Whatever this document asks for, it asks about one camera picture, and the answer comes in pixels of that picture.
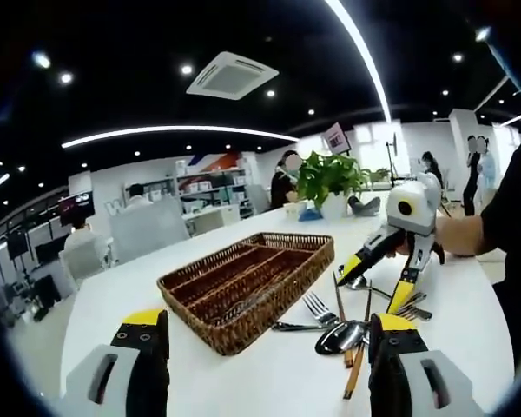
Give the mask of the person's right hand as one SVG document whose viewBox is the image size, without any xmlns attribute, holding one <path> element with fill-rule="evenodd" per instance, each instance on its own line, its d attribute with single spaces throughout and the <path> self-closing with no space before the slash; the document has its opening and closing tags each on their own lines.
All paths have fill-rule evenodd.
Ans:
<svg viewBox="0 0 521 417">
<path fill-rule="evenodd" d="M 462 247 L 460 247 L 458 238 L 458 226 L 458 220 L 451 217 L 440 216 L 436 219 L 436 242 L 445 252 L 454 255 L 462 254 Z"/>
</svg>

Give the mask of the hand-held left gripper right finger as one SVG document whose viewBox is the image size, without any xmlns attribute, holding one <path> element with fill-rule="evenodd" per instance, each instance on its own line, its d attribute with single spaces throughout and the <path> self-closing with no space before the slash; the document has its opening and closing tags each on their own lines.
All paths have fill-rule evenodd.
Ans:
<svg viewBox="0 0 521 417">
<path fill-rule="evenodd" d="M 370 320 L 368 387 L 372 416 L 484 416 L 470 379 L 441 351 L 430 350 L 411 321 Z"/>
</svg>

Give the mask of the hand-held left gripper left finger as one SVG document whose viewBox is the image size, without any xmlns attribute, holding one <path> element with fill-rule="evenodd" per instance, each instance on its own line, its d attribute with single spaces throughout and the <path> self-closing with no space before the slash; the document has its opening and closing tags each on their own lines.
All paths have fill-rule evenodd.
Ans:
<svg viewBox="0 0 521 417">
<path fill-rule="evenodd" d="M 68 374 L 60 415 L 165 416 L 168 359 L 168 311 L 131 314 Z"/>
</svg>

